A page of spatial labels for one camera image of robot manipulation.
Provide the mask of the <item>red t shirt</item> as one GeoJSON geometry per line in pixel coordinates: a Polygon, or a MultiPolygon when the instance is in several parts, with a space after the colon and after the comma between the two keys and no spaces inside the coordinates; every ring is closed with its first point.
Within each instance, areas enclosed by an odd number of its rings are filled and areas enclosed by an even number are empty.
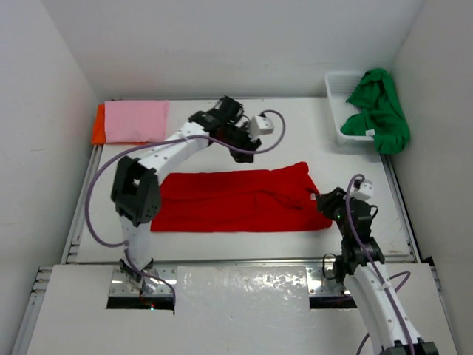
{"type": "Polygon", "coordinates": [[[292,232],[331,227],[317,210],[309,166],[172,173],[160,187],[153,232],[292,232]]]}

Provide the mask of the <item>pink t shirt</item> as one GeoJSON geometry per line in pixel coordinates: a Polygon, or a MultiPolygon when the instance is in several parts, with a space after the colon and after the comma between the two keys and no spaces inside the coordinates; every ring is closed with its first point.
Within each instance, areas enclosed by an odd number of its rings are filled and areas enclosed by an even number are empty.
{"type": "Polygon", "coordinates": [[[106,143],[154,143],[166,136],[169,102],[120,100],[104,104],[106,143]]]}

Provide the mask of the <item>orange t shirt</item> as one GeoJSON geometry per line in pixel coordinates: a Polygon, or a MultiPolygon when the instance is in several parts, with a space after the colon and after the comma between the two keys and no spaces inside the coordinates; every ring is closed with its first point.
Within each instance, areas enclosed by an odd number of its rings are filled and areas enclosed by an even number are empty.
{"type": "Polygon", "coordinates": [[[92,146],[101,146],[104,144],[130,144],[130,145],[144,145],[146,142],[138,141],[124,141],[124,142],[111,142],[106,139],[105,132],[105,104],[99,104],[95,116],[95,121],[92,126],[92,136],[90,139],[92,146]]]}

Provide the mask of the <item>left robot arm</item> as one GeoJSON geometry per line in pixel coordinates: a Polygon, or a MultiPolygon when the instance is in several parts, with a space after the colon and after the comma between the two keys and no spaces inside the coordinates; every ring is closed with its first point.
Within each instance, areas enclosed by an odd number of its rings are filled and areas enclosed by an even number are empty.
{"type": "Polygon", "coordinates": [[[118,161],[112,202],[125,243],[120,269],[132,282],[140,283],[142,272],[152,264],[146,235],[162,206],[160,186],[167,176],[214,140],[230,145],[237,163],[252,163],[253,152],[262,144],[260,135],[271,128],[266,118],[245,118],[242,105],[225,96],[214,108],[194,113],[159,146],[138,158],[126,155],[118,161]]]}

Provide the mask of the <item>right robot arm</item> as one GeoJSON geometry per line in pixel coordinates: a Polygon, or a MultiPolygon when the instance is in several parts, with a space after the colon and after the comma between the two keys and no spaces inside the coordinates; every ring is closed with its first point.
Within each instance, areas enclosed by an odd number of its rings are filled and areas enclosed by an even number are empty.
{"type": "Polygon", "coordinates": [[[333,276],[351,294],[372,344],[374,354],[438,354],[407,316],[385,267],[385,258],[372,236],[374,205],[337,188],[317,194],[317,209],[341,233],[341,254],[333,276]]]}

